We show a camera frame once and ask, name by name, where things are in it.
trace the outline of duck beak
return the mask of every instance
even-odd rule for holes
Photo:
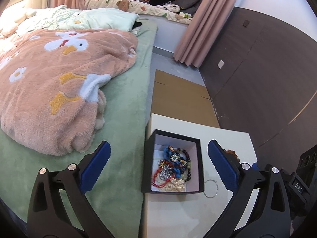
[[[77,51],[77,48],[74,46],[69,46],[63,51],[63,55],[67,55],[70,52],[74,52],[74,51]]]

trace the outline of white power outlet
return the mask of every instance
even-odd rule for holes
[[[220,62],[218,63],[219,69],[221,69],[223,65],[224,65],[224,62],[222,60],[220,60]]]

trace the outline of metal screw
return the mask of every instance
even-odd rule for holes
[[[77,165],[71,164],[71,165],[68,166],[68,170],[73,171],[73,170],[76,169],[76,167],[77,167]]]
[[[250,165],[247,164],[247,163],[243,163],[241,166],[242,166],[242,168],[243,168],[244,170],[249,170],[249,169],[250,169]]]
[[[272,168],[272,172],[275,173],[275,174],[278,174],[279,171],[278,171],[278,169],[276,167],[273,167]]]
[[[45,174],[46,173],[46,168],[41,168],[39,171],[40,174]]]

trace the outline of box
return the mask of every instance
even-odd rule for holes
[[[184,192],[165,191],[165,187],[157,188],[151,184],[153,175],[159,168],[158,161],[163,159],[164,148],[167,146],[172,146],[176,149],[185,149],[190,156],[191,180],[185,182]],[[203,191],[204,180],[200,140],[161,130],[154,130],[152,135],[145,142],[141,192],[160,194],[194,194]]]
[[[219,128],[206,87],[156,70],[151,113]]]

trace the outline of white duck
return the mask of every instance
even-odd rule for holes
[[[52,51],[59,47],[66,46],[63,51],[63,55],[67,55],[73,51],[84,51],[88,47],[88,41],[79,37],[87,34],[88,33],[78,33],[75,31],[56,32],[56,36],[60,36],[61,39],[48,42],[45,44],[44,49],[46,51]]]

